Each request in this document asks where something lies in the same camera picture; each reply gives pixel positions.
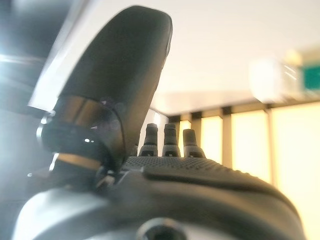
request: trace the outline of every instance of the black rubber grip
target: black rubber grip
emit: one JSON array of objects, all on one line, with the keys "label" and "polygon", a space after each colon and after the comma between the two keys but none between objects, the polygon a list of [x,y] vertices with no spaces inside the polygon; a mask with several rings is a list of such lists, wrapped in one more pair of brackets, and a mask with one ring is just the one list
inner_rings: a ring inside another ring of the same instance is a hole
[{"label": "black rubber grip", "polygon": [[154,123],[149,123],[145,129],[144,145],[158,145],[158,127]]},{"label": "black rubber grip", "polygon": [[195,130],[193,130],[193,129],[183,130],[183,145],[184,146],[197,146]]},{"label": "black rubber grip", "polygon": [[[132,6],[117,14],[91,42],[60,96],[103,103],[119,118],[123,140],[105,140],[122,161],[137,142],[170,48],[172,20],[158,10]],[[109,143],[122,142],[121,147]]]},{"label": "black rubber grip", "polygon": [[164,126],[164,145],[177,145],[176,125],[169,123]]}]

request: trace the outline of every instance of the round hole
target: round hole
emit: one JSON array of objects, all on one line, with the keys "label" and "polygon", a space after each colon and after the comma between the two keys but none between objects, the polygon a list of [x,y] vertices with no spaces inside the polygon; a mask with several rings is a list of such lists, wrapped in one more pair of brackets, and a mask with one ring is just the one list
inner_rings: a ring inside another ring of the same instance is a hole
[{"label": "round hole", "polygon": [[182,226],[170,218],[154,218],[137,232],[137,240],[187,240]]}]

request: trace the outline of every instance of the ceiling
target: ceiling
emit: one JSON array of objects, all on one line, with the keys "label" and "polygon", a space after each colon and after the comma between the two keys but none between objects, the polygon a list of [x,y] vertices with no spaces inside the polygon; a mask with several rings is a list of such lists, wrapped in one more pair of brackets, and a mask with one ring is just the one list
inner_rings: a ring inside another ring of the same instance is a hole
[{"label": "ceiling", "polygon": [[172,18],[171,49],[151,104],[166,115],[252,100],[251,61],[281,60],[290,49],[320,43],[319,0],[93,0],[60,53],[54,77],[38,82],[32,106],[51,107],[95,34],[131,5]]}]

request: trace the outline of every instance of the robotic hand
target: robotic hand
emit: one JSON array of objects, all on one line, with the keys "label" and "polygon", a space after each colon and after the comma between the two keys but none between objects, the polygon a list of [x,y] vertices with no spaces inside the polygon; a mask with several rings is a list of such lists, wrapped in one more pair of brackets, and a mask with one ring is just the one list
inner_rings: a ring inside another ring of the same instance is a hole
[{"label": "robotic hand", "polygon": [[170,49],[171,18],[129,7],[74,68],[38,137],[48,177],[18,217],[13,240],[303,240],[295,207],[262,180],[206,159],[195,133],[155,124],[136,143]]}]

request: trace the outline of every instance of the white ceiling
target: white ceiling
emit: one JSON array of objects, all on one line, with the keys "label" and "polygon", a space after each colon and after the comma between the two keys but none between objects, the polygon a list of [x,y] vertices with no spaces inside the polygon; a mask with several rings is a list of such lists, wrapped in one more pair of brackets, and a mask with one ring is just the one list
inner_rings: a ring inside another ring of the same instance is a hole
[{"label": "white ceiling", "polygon": [[42,97],[59,94],[99,29],[131,5],[172,18],[171,50],[151,104],[167,115],[248,101],[251,61],[281,60],[287,50],[320,44],[319,0],[94,0],[55,69],[58,76],[38,83],[33,106],[48,109]]}]

